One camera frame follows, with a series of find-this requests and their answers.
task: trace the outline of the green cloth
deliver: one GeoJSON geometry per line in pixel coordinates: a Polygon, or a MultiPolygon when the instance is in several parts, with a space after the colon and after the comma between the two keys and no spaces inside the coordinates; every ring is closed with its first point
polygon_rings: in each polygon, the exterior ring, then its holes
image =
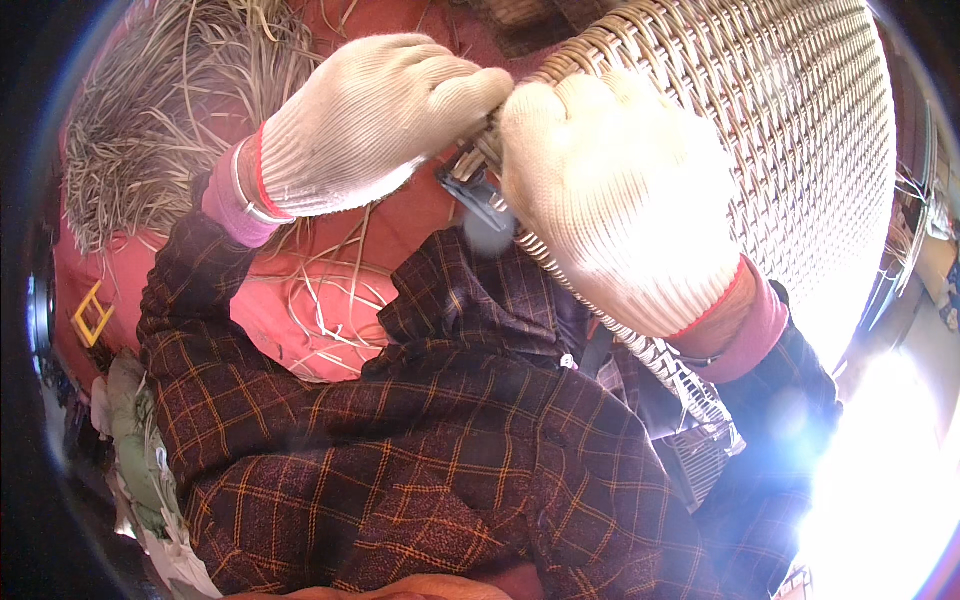
{"type": "Polygon", "coordinates": [[[108,417],[117,470],[132,496],[132,507],[145,529],[168,540],[163,509],[182,526],[173,474],[166,466],[166,447],[154,416],[154,392],[142,385],[144,369],[129,348],[110,365],[107,380],[108,417]],[[157,462],[160,450],[161,464],[157,462]]]}

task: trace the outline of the person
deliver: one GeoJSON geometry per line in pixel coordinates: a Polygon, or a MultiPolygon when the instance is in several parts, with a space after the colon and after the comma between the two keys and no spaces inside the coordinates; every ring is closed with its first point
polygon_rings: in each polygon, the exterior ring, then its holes
{"type": "Polygon", "coordinates": [[[197,184],[196,209],[156,255],[137,334],[192,542],[220,591],[777,590],[842,405],[785,294],[730,239],[732,175],[710,123],[639,76],[514,92],[507,73],[429,37],[375,36],[336,52],[197,184]],[[393,274],[398,297],[378,316],[390,343],[355,381],[301,381],[230,320],[278,224],[390,194],[504,103],[511,209],[578,291],[716,383],[747,442],[693,514],[638,417],[656,380],[620,345],[594,377],[565,362],[582,356],[590,314],[516,247],[491,256],[459,228],[431,235],[393,274]]]}

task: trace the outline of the hand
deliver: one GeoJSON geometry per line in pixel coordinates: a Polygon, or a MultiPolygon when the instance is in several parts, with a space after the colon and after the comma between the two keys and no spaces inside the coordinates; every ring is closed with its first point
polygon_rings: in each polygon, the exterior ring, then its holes
{"type": "Polygon", "coordinates": [[[747,271],[713,124],[640,76],[525,85],[501,132],[508,206],[586,300],[634,331],[684,332],[747,271]]]}
{"type": "Polygon", "coordinates": [[[480,131],[513,88],[506,71],[458,59],[427,36],[353,41],[251,140],[257,196],[277,217],[369,204],[480,131]]]}

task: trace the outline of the bright light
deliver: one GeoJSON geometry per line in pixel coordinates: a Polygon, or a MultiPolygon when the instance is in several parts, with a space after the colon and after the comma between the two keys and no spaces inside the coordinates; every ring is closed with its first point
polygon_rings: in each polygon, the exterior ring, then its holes
{"type": "Polygon", "coordinates": [[[934,423],[913,363],[877,359],[817,472],[801,532],[817,600],[909,599],[924,584],[960,518],[957,466],[934,423]]]}

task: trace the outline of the bangle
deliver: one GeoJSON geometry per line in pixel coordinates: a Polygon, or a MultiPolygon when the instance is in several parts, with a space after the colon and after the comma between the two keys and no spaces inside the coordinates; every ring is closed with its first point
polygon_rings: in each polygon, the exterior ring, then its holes
{"type": "Polygon", "coordinates": [[[240,185],[240,170],[238,168],[238,162],[240,160],[240,151],[243,150],[244,144],[246,144],[249,140],[250,139],[247,138],[237,144],[236,150],[233,151],[233,158],[230,160],[230,178],[233,180],[233,193],[236,195],[237,200],[240,201],[240,205],[243,206],[243,213],[250,215],[260,223],[265,223],[267,225],[287,225],[288,223],[293,223],[297,220],[297,217],[278,219],[277,217],[271,216],[260,210],[256,204],[249,201],[247,199],[247,195],[243,193],[243,186],[240,185]]]}

